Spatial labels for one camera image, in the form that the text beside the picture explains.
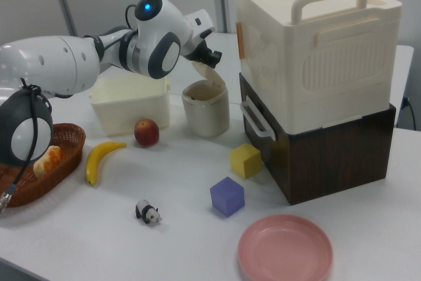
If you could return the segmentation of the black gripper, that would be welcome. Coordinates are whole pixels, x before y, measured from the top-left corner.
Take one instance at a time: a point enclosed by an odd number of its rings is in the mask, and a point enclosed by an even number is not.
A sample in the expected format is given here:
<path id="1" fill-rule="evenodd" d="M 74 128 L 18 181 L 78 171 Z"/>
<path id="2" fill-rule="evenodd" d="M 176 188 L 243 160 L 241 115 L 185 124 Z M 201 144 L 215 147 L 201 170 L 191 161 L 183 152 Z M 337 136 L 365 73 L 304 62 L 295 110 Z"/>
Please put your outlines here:
<path id="1" fill-rule="evenodd" d="M 198 46 L 189 54 L 186 55 L 186 59 L 189 61 L 196 61 L 207 65 L 211 68 L 215 68 L 220 62 L 222 53 L 219 51 L 211 51 L 207 47 L 205 40 L 201 41 Z"/>

